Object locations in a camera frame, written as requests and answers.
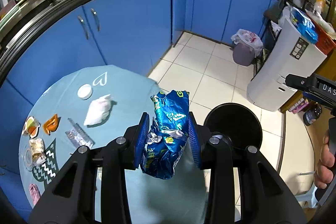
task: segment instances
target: black trash can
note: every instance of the black trash can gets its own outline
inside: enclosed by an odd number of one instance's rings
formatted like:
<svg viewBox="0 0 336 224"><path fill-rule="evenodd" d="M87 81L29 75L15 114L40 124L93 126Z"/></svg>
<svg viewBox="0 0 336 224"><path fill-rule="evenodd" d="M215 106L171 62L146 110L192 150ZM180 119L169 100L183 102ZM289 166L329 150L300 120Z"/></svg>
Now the black trash can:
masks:
<svg viewBox="0 0 336 224"><path fill-rule="evenodd" d="M247 107L226 103L215 107L205 119L204 126L216 135L223 135L224 140L235 148L245 149L254 145L258 149L263 140L261 125L254 113Z"/></svg>

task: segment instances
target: round table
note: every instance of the round table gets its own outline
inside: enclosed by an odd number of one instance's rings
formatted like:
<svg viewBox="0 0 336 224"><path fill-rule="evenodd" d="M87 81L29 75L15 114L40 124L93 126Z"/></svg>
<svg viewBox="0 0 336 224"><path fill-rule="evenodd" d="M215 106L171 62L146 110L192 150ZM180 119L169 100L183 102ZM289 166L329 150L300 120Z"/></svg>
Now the round table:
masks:
<svg viewBox="0 0 336 224"><path fill-rule="evenodd" d="M78 89L84 84L90 84L93 88L92 96L87 100L77 96ZM159 86L153 80L113 65L79 70L46 90L29 113L41 123L37 137L44 140L46 162L28 171L21 152L29 143L29 137L21 136L19 146L20 175L31 206L29 185L36 184L42 194L69 159L70 153L76 150L65 134L72 128L68 118L78 123L94 140L92 148L102 147L124 135L129 126L138 124L143 112L147 112L152 120L155 114L150 96L159 91ZM83 126L90 102L106 94L112 97L112 109L107 120L99 125ZM42 125L56 113L60 117L58 129L47 135ZM153 178L143 174L141 169L126 170L125 178L133 224L203 223L207 198L204 176L194 165L188 145L173 178ZM96 186L95 219L100 221L99 175Z"/></svg>

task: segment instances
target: cabinet handle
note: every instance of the cabinet handle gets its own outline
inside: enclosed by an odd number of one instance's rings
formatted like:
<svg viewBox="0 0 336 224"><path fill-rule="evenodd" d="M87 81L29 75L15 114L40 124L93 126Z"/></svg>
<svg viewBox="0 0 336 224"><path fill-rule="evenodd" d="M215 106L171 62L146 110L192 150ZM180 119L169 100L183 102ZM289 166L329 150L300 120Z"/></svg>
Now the cabinet handle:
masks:
<svg viewBox="0 0 336 224"><path fill-rule="evenodd" d="M96 22L96 25L97 25L97 31L99 32L100 31L100 21L99 21L99 18L97 16L97 12L94 10L94 8L91 8L91 13L94 17L94 20Z"/></svg>
<svg viewBox="0 0 336 224"><path fill-rule="evenodd" d="M86 40L89 40L89 32L87 31L86 29L86 25L85 25L85 22L84 20L82 19L81 16L77 16L79 22L81 23L82 27L83 27L83 30L84 30L84 34L85 34L85 38Z"/></svg>

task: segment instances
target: finger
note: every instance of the finger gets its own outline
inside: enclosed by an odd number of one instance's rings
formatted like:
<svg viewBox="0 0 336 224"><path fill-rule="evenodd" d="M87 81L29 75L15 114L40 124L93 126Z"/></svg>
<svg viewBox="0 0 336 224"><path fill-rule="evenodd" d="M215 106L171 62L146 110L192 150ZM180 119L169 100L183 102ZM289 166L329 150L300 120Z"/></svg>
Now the finger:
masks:
<svg viewBox="0 0 336 224"><path fill-rule="evenodd" d="M323 183L330 183L333 180L334 174L327 167L321 164L321 162L317 165L317 176L320 181Z"/></svg>
<svg viewBox="0 0 336 224"><path fill-rule="evenodd" d="M320 189L325 189L327 187L327 185L319 179L316 172L314 174L314 183L315 186Z"/></svg>
<svg viewBox="0 0 336 224"><path fill-rule="evenodd" d="M329 143L329 130L327 130L327 132L325 133L325 135L323 137L323 143L324 144L328 144Z"/></svg>
<svg viewBox="0 0 336 224"><path fill-rule="evenodd" d="M329 146L327 144L324 144L321 147L320 160L321 163L327 167L332 167L335 164L335 157L329 151Z"/></svg>

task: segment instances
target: dark bottle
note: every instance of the dark bottle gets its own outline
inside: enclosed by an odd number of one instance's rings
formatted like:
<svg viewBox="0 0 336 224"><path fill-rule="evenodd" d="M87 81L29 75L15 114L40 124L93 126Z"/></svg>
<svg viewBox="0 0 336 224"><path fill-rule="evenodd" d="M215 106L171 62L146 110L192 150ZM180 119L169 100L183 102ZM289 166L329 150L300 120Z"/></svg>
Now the dark bottle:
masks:
<svg viewBox="0 0 336 224"><path fill-rule="evenodd" d="M303 122L306 126L312 125L322 113L322 107L319 104L312 105L303 115Z"/></svg>

